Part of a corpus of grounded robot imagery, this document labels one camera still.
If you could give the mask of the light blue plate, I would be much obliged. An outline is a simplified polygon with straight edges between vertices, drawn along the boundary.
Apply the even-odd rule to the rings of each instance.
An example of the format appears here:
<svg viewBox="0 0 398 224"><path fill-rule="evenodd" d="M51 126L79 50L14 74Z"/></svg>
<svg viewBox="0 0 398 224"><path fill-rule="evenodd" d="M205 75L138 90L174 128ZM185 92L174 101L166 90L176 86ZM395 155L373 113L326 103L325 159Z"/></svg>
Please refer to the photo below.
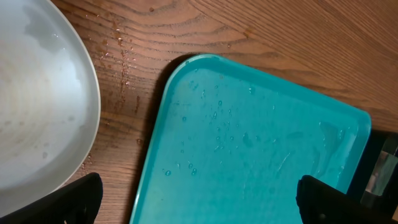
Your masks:
<svg viewBox="0 0 398 224"><path fill-rule="evenodd" d="M1 0L1 215L78 170L100 109L93 63L60 10L50 1Z"/></svg>

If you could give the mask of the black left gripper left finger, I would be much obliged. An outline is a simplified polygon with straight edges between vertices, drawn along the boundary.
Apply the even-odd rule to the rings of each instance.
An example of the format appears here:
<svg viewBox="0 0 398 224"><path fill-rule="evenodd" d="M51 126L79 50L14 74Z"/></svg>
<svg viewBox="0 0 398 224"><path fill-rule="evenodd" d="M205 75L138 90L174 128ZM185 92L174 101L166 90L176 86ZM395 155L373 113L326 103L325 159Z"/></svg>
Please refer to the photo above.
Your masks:
<svg viewBox="0 0 398 224"><path fill-rule="evenodd" d="M1 217L10 224L93 224L103 198L103 183L92 172L42 199Z"/></svg>

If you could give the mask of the teal plastic tray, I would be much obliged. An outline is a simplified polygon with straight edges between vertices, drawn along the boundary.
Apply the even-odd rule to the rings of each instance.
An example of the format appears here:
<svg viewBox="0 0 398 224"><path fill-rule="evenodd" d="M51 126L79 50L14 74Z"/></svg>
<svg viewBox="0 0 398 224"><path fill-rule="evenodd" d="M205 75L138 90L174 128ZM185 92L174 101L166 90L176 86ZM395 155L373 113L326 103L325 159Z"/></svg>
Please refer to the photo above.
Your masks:
<svg viewBox="0 0 398 224"><path fill-rule="evenodd" d="M370 115L212 54L169 77L131 223L300 223L297 182L347 192Z"/></svg>

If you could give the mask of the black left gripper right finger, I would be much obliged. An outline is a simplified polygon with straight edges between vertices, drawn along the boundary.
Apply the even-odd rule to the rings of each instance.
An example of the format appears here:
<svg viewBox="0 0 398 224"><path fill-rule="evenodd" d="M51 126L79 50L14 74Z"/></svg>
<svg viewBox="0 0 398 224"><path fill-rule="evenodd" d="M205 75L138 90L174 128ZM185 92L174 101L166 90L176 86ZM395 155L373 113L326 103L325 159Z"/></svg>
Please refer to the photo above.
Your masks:
<svg viewBox="0 0 398 224"><path fill-rule="evenodd" d="M296 203L303 224L397 224L310 175L298 181Z"/></svg>

